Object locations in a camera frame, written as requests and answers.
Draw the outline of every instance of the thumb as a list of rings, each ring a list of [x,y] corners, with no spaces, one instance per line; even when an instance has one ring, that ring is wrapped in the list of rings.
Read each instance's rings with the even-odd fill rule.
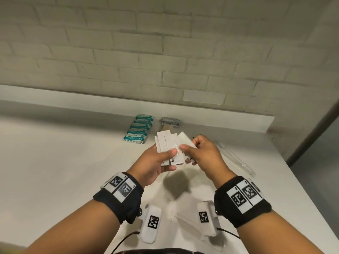
[[[168,160],[168,159],[171,159],[171,158],[173,158],[176,154],[177,154],[177,149],[175,149],[175,148],[173,148],[173,149],[171,149],[171,150],[169,150],[169,151],[166,151],[166,152],[159,152],[158,154],[157,154],[157,160],[159,161],[159,162],[164,162],[164,161],[166,161],[166,160]]]
[[[187,144],[182,144],[179,146],[179,149],[181,149],[186,156],[189,156],[193,158],[194,160],[197,160],[197,150]]]

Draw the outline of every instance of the clothing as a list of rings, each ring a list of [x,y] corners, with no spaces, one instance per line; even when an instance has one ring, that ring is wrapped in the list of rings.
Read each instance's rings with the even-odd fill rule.
[[[157,250],[127,250],[127,251],[121,251],[117,254],[204,254],[202,252],[196,251],[188,251],[184,249],[179,248],[167,248],[167,249],[157,249]]]

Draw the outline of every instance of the person's right hand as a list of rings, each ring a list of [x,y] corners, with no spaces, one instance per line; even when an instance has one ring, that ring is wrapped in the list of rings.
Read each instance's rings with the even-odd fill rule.
[[[192,142],[197,149],[186,144],[180,145],[179,148],[196,161],[193,165],[198,164],[217,189],[236,176],[222,159],[218,147],[206,136],[198,135]]]

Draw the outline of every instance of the hand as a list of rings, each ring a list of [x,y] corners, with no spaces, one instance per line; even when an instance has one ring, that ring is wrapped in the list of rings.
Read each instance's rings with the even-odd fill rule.
[[[222,159],[218,147],[206,136],[198,135],[192,142],[197,146],[197,149],[186,144],[180,145],[179,148],[185,155],[190,156],[196,161],[192,165],[198,164],[217,189],[237,176]]]
[[[156,145],[153,145],[145,150],[126,172],[133,176],[142,188],[145,188],[154,183],[160,173],[176,170],[176,166],[161,166],[161,163],[173,158],[177,152],[177,149],[171,149],[167,152],[158,153]]]

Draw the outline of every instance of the stacked packages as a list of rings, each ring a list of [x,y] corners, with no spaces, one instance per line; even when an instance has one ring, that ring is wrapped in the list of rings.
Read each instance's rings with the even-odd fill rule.
[[[139,114],[136,116],[133,124],[124,137],[124,140],[130,143],[142,144],[147,139],[147,133],[152,127],[153,117],[150,115]]]

